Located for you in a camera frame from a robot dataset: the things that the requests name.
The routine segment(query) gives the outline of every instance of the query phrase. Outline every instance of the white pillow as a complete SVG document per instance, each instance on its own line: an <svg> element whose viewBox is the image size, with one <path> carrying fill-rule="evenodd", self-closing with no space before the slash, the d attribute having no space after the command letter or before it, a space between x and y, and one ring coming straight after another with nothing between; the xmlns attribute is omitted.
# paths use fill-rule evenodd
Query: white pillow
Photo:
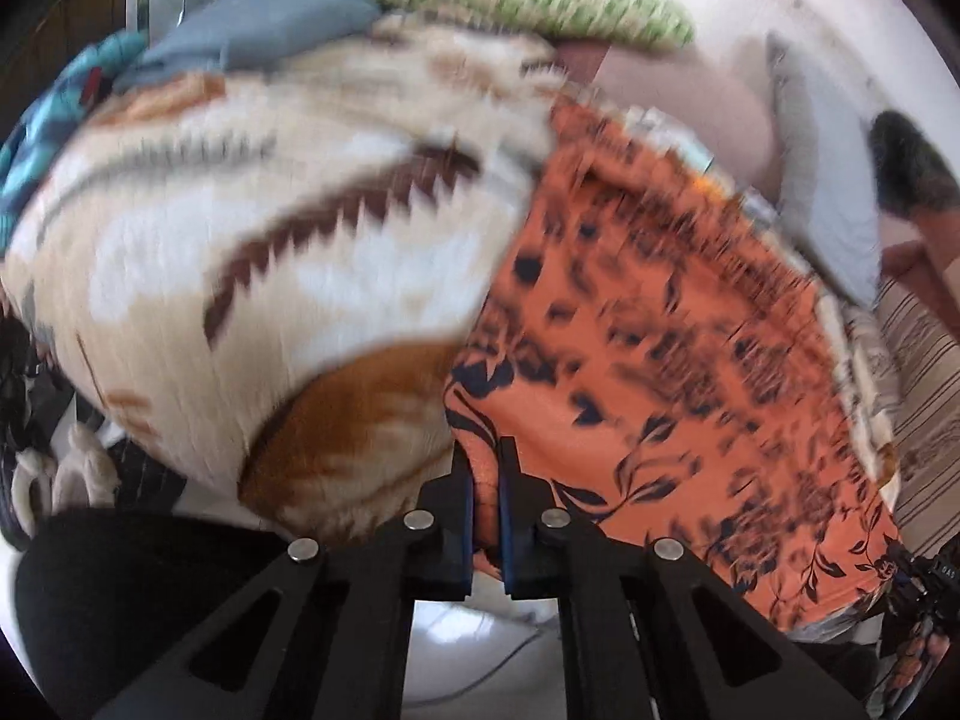
<svg viewBox="0 0 960 720"><path fill-rule="evenodd" d="M880 211L867 125L810 56L774 33L767 60L784 145L782 228L839 293L872 309Z"/></svg>

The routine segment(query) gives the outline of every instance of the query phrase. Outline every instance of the gray pillow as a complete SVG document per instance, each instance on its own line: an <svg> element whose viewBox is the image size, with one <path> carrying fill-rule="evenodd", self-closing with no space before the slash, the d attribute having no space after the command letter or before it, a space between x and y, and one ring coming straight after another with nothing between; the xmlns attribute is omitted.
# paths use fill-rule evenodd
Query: gray pillow
<svg viewBox="0 0 960 720"><path fill-rule="evenodd" d="M363 32L379 17L374 0L214 0L143 52L113 90L188 70L270 70L288 56Z"/></svg>
<svg viewBox="0 0 960 720"><path fill-rule="evenodd" d="M808 55L767 37L784 147L784 231L842 295L867 309L880 280L880 211L867 124Z"/></svg>

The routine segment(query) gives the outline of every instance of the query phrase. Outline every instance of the orange cloth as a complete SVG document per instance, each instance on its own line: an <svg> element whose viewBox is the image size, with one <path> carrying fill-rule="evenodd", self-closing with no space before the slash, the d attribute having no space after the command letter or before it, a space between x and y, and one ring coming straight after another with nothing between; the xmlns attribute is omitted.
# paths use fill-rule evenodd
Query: orange cloth
<svg viewBox="0 0 960 720"><path fill-rule="evenodd" d="M612 538L673 536L781 629L871 595L896 527L834 394L818 286L670 156L557 103L559 145L451 375L496 543L493 442Z"/></svg>

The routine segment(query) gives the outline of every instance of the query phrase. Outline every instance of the metal screw head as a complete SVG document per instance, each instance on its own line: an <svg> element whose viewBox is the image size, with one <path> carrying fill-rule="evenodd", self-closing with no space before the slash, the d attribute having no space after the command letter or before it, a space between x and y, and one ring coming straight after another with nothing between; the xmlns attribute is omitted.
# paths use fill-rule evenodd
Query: metal screw head
<svg viewBox="0 0 960 720"><path fill-rule="evenodd" d="M411 531L425 531L433 527L433 514L426 509L414 509L413 512L407 512L403 517L403 524Z"/></svg>
<svg viewBox="0 0 960 720"><path fill-rule="evenodd" d="M680 560L683 557L683 544L675 538L658 538L654 541L654 552L664 560Z"/></svg>
<svg viewBox="0 0 960 720"><path fill-rule="evenodd" d="M287 547L287 555L293 562L307 562L320 554L320 544L312 538L298 538Z"/></svg>
<svg viewBox="0 0 960 720"><path fill-rule="evenodd" d="M551 529L565 528L570 524L570 515L566 509L546 509L541 514L541 522Z"/></svg>

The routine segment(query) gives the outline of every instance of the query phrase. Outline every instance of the blue cloth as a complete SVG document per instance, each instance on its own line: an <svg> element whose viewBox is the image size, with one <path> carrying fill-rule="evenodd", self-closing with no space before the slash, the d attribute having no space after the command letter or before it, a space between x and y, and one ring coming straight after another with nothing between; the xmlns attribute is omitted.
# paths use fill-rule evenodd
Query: blue cloth
<svg viewBox="0 0 960 720"><path fill-rule="evenodd" d="M126 92L186 71L270 70L364 32L380 15L374 0L214 0L150 47L113 88Z"/></svg>
<svg viewBox="0 0 960 720"><path fill-rule="evenodd" d="M143 35L126 31L87 46L13 127L0 148L0 257L7 253L20 214L61 148L106 93L109 81L146 47Z"/></svg>

